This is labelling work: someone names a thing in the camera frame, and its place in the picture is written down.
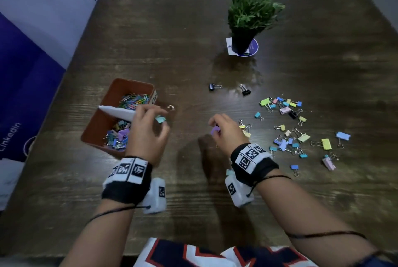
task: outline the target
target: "potted plant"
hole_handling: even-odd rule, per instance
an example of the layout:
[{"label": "potted plant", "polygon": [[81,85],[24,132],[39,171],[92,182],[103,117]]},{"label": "potted plant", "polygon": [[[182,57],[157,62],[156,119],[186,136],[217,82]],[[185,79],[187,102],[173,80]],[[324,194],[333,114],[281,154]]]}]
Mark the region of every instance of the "potted plant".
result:
[{"label": "potted plant", "polygon": [[270,29],[285,5],[274,0],[231,0],[228,25],[232,32],[232,50],[244,54],[253,38]]}]

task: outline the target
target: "brown plastic container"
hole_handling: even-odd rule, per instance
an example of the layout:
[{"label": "brown plastic container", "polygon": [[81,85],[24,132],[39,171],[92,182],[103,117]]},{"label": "brown plastic container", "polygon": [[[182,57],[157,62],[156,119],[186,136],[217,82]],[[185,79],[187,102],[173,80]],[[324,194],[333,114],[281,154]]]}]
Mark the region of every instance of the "brown plastic container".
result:
[{"label": "brown plastic container", "polygon": [[[148,94],[150,98],[149,103],[152,104],[156,102],[158,97],[153,84],[143,83],[136,80],[116,78],[111,83],[106,95],[99,105],[114,106],[117,108],[119,106],[120,100],[128,93]],[[105,136],[115,124],[115,117],[109,116],[100,109],[97,109],[90,122],[87,124],[86,129],[84,130],[80,139],[84,143],[89,144],[97,149],[101,149],[117,158],[123,158],[125,155],[124,151],[117,151],[105,146]]]}]

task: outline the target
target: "person's left arm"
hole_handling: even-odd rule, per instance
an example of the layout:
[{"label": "person's left arm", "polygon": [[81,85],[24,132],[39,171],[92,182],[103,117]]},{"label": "person's left arm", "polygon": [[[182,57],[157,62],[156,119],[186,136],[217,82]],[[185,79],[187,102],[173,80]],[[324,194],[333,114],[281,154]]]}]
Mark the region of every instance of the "person's left arm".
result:
[{"label": "person's left arm", "polygon": [[[148,162],[142,183],[108,183],[94,216],[110,210],[136,206],[145,197],[150,188],[152,166],[160,162],[170,131],[168,124],[163,122],[160,135],[156,136],[153,133],[153,121],[158,114],[165,116],[167,112],[155,105],[138,106],[131,124],[126,157],[138,157]],[[119,266],[133,214],[134,209],[128,209],[105,214],[90,221],[60,266]]]}]

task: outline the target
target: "blue banner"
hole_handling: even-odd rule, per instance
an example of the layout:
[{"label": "blue banner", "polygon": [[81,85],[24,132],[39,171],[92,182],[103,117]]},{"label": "blue banner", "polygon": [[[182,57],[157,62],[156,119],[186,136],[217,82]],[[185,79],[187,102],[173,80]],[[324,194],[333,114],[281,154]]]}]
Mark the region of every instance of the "blue banner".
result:
[{"label": "blue banner", "polygon": [[0,159],[25,162],[64,72],[0,13]]}]

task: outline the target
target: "forearm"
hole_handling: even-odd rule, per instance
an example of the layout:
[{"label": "forearm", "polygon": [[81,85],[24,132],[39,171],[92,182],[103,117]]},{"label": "forearm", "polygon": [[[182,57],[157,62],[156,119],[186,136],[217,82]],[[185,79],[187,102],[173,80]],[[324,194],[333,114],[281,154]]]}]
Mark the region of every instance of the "forearm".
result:
[{"label": "forearm", "polygon": [[[275,174],[283,173],[274,169],[268,176]],[[353,230],[292,180],[283,177],[264,180],[257,185],[257,190],[288,233]],[[291,242],[321,267],[349,266],[376,251],[371,243],[356,235],[291,239]]]},{"label": "forearm", "polygon": [[[103,199],[95,214],[131,206]],[[133,209],[101,216],[91,221],[75,241],[61,267],[116,267],[120,265]]]}]

